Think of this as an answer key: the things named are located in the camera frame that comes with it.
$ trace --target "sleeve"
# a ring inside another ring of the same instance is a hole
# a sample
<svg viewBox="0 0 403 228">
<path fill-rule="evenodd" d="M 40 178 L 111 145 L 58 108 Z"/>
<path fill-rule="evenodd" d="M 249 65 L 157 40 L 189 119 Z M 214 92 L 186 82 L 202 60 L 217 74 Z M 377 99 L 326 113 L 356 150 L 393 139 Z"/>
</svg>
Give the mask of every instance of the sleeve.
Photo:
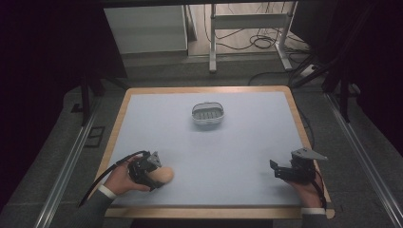
<svg viewBox="0 0 403 228">
<path fill-rule="evenodd" d="M 302 228 L 328 228 L 329 220 L 323 208 L 302 208 Z"/>
<path fill-rule="evenodd" d="M 95 191 L 92 197 L 73 215 L 65 226 L 66 228 L 95 228 L 102 227 L 107 208 L 113 199 L 100 190 Z"/>
</svg>

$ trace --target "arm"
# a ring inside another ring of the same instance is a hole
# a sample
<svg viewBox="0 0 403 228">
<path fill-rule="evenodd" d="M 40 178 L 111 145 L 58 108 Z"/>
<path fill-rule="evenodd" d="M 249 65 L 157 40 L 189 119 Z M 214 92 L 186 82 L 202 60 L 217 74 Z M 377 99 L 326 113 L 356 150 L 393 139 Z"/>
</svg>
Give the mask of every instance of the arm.
<svg viewBox="0 0 403 228">
<path fill-rule="evenodd" d="M 148 186 L 133 182 L 127 173 L 128 162 L 116 167 L 107 178 L 104 185 L 95 191 L 92 197 L 73 215 L 66 228 L 102 227 L 107 208 L 115 198 L 129 190 L 147 192 Z"/>
<path fill-rule="evenodd" d="M 323 186 L 322 178 L 318 174 L 315 182 L 320 187 Z M 302 200 L 302 228 L 330 227 L 329 220 L 326 218 L 326 212 L 322 208 L 319 195 L 317 194 L 315 187 L 311 183 L 300 184 L 290 181 L 287 181 L 287 183 L 296 189 L 299 198 Z"/>
</svg>

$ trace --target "aluminum rail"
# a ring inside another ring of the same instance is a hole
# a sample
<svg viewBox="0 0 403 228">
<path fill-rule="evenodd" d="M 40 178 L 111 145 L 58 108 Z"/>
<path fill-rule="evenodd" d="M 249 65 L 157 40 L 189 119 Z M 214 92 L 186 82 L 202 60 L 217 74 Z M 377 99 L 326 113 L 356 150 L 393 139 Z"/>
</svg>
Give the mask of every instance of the aluminum rail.
<svg viewBox="0 0 403 228">
<path fill-rule="evenodd" d="M 360 162 L 362 169 L 367 175 L 370 183 L 372 184 L 375 192 L 378 194 L 386 212 L 396 228 L 403 227 L 403 213 L 402 210 L 393 196 L 393 193 L 389 189 L 388 185 L 383 181 L 379 173 L 377 172 L 373 162 L 368 156 L 364 146 L 360 142 L 358 136 L 349 123 L 346 123 L 338 111 L 338 103 L 335 97 L 325 94 L 325 98 L 331 105 L 331 108 L 336 116 L 338 123 L 340 124 L 344 134 L 346 135 L 350 145 L 352 146 L 358 161 Z"/>
<path fill-rule="evenodd" d="M 48 228 L 50 226 L 62 196 L 65 193 L 68 181 L 71 177 L 77 160 L 80 157 L 86 137 L 88 136 L 89 130 L 94 123 L 101 101 L 102 98 L 94 97 L 91 106 L 91 115 L 89 116 L 86 125 L 81 128 L 80 133 L 66 158 L 65 164 L 63 165 L 56 182 L 53 184 L 53 187 L 50 190 L 49 196 L 35 223 L 35 228 Z"/>
</svg>

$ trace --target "wall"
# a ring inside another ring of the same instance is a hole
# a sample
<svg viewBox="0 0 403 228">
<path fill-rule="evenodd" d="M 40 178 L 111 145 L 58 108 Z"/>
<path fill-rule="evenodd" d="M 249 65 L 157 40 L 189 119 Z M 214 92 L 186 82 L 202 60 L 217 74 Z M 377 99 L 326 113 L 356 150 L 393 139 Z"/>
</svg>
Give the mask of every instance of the wall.
<svg viewBox="0 0 403 228">
<path fill-rule="evenodd" d="M 187 50 L 183 6 L 105 9 L 121 54 Z"/>
</svg>

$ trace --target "wooden table edge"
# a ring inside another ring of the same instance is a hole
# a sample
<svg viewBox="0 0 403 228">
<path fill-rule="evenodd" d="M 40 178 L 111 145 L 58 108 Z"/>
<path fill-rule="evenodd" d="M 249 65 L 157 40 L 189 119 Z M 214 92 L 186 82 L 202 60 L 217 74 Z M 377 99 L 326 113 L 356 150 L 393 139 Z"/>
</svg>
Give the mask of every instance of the wooden table edge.
<svg viewBox="0 0 403 228">
<path fill-rule="evenodd" d="M 308 136 L 299 117 L 297 105 L 294 101 L 291 90 L 285 85 L 266 85 L 266 86 L 210 86 L 210 87 L 138 87 L 130 88 L 126 91 L 122 101 L 121 108 L 110 134 L 106 151 L 102 158 L 100 167 L 97 172 L 99 177 L 109 164 L 113 148 L 119 135 L 119 130 L 122 126 L 127 106 L 130 98 L 134 94 L 169 94 L 169 93 L 241 93 L 241 92 L 283 92 L 294 122 L 297 127 L 302 145 L 311 148 Z M 325 186 L 325 196 L 328 204 L 331 204 L 330 196 Z M 243 213 L 248 212 L 250 219 L 296 219 L 300 218 L 300 208 L 109 208 L 106 211 L 106 217 L 121 217 L 121 218 L 172 218 L 172 219 L 238 219 L 243 218 Z M 328 219 L 335 216 L 334 209 L 326 211 Z"/>
</svg>

